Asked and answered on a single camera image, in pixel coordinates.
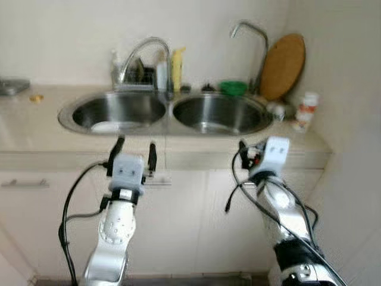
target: cabinet door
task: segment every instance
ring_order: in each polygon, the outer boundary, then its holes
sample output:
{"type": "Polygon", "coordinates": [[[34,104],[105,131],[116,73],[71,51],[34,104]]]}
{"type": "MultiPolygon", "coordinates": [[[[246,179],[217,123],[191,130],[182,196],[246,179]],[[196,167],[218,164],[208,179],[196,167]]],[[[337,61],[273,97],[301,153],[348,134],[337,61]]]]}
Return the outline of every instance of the cabinet door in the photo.
{"type": "MultiPolygon", "coordinates": [[[[58,240],[58,226],[66,195],[77,172],[0,173],[1,184],[16,179],[20,187],[0,188],[0,223],[24,253],[40,276],[67,278],[68,270],[58,240]],[[35,186],[42,179],[49,187],[35,186]]],[[[80,183],[69,208],[70,213],[93,212],[98,208],[95,192],[88,179],[80,183]]],[[[96,223],[68,224],[70,249],[77,272],[81,274],[91,249],[95,246],[96,223]]]]}
{"type": "MultiPolygon", "coordinates": [[[[170,186],[145,186],[136,207],[136,231],[129,245],[132,275],[194,273],[205,194],[205,172],[175,171],[170,186]]],[[[98,199],[108,180],[93,173],[98,199]]]]}
{"type": "MultiPolygon", "coordinates": [[[[321,173],[321,170],[288,170],[284,178],[305,197],[321,173]]],[[[196,272],[265,272],[271,267],[274,254],[267,242],[261,213],[241,192],[233,197],[229,214],[224,212],[234,185],[228,170],[209,173],[196,272]]]]}

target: gooseneck faucet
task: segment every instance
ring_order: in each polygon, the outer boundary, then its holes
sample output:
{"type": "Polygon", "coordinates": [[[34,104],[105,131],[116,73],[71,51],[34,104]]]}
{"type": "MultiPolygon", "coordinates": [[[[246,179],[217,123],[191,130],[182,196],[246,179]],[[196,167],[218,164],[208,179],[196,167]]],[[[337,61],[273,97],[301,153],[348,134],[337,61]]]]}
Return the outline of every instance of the gooseneck faucet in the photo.
{"type": "Polygon", "coordinates": [[[126,80],[126,73],[132,63],[132,60],[134,59],[136,53],[152,44],[152,43],[158,43],[160,44],[164,50],[165,50],[165,53],[167,54],[167,92],[171,92],[172,90],[172,83],[171,83],[171,52],[169,50],[169,47],[167,45],[167,43],[161,39],[161,38],[158,38],[158,37],[150,37],[150,38],[147,38],[145,40],[143,40],[142,42],[140,42],[134,49],[133,51],[131,52],[131,54],[129,55],[129,57],[127,58],[127,60],[124,62],[124,64],[122,65],[121,69],[120,69],[120,73],[119,73],[119,78],[118,78],[118,81],[119,83],[123,83],[125,80],[126,80]]]}
{"type": "Polygon", "coordinates": [[[264,51],[264,54],[263,54],[263,57],[262,57],[260,71],[258,73],[257,78],[256,79],[251,79],[250,80],[250,84],[249,84],[249,91],[250,91],[250,93],[254,94],[254,93],[259,91],[259,87],[260,87],[260,83],[261,83],[261,75],[262,75],[262,71],[263,71],[263,67],[264,67],[264,62],[266,60],[267,51],[268,51],[268,37],[267,37],[266,32],[263,29],[259,28],[258,26],[254,25],[254,24],[252,24],[252,23],[250,23],[250,22],[248,22],[246,20],[240,21],[235,26],[235,28],[233,29],[233,31],[230,34],[230,37],[231,38],[235,38],[238,30],[242,26],[245,26],[245,27],[249,28],[250,30],[254,31],[255,33],[259,34],[264,39],[264,44],[265,44],[265,51],[264,51]]]}

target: green bowl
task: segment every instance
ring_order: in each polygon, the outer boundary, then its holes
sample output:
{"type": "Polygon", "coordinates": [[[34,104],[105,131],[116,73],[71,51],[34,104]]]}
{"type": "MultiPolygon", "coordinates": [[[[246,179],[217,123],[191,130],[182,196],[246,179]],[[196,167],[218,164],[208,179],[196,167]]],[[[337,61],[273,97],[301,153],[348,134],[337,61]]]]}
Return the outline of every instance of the green bowl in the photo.
{"type": "Polygon", "coordinates": [[[244,82],[226,80],[220,83],[220,89],[225,95],[241,97],[248,90],[248,85],[244,82]]]}

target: wooden cutting board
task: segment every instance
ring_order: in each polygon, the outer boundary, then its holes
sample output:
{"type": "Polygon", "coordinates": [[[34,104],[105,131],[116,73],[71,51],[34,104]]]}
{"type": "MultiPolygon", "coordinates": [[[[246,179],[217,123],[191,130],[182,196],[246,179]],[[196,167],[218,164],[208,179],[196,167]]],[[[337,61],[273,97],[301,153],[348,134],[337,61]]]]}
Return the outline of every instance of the wooden cutting board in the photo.
{"type": "Polygon", "coordinates": [[[299,34],[290,34],[277,41],[267,53],[260,94],[267,100],[277,100],[298,80],[305,62],[305,45],[299,34]]]}

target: floor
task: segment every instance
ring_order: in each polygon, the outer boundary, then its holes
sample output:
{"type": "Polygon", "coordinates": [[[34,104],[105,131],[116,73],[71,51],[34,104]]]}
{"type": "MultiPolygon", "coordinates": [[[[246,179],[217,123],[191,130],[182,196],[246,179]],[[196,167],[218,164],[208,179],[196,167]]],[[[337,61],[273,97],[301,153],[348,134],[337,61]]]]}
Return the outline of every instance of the floor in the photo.
{"type": "MultiPolygon", "coordinates": [[[[161,279],[132,279],[124,286],[268,286],[266,277],[253,277],[252,280],[240,277],[224,278],[161,278],[161,279]]],[[[69,282],[40,280],[36,286],[70,286],[69,282]]]]}

